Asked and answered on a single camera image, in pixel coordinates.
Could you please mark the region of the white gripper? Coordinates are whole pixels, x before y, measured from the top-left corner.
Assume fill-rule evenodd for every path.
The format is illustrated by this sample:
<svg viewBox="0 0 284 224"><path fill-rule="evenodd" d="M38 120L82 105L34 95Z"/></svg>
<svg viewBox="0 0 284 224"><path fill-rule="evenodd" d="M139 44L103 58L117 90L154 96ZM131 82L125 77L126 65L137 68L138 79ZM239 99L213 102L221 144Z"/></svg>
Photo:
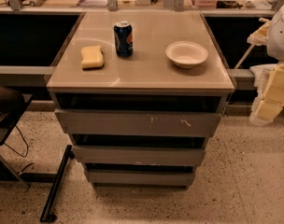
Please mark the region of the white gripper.
<svg viewBox="0 0 284 224"><path fill-rule="evenodd" d="M259 29L249 35L247 42L251 45L261 46L267 44L267 35L270 22L266 22ZM263 100L255 99L249 121L257 126L264 126L274 121L280 114L284 105L284 62L280 62L272 71L263 91L263 98L278 104L272 104Z"/></svg>

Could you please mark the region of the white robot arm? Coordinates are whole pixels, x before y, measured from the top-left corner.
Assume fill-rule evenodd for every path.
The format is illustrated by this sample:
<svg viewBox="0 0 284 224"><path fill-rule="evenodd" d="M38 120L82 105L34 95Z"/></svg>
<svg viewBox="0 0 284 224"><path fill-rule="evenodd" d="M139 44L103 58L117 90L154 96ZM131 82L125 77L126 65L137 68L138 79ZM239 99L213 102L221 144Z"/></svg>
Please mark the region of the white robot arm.
<svg viewBox="0 0 284 224"><path fill-rule="evenodd" d="M284 107L284 5L247 42L265 45L267 54L278 60L273 69L264 68L258 79L258 95L251 107L249 120L263 126L274 121Z"/></svg>

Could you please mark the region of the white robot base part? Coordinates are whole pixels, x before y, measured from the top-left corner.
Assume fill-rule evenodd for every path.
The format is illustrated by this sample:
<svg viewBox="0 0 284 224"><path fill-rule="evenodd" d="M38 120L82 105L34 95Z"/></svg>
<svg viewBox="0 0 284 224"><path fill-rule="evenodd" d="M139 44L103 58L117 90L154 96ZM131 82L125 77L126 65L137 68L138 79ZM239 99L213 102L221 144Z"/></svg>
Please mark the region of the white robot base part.
<svg viewBox="0 0 284 224"><path fill-rule="evenodd" d="M251 66L249 70L254 75L254 87L259 88L265 85L269 78L269 72L276 66L275 63Z"/></svg>

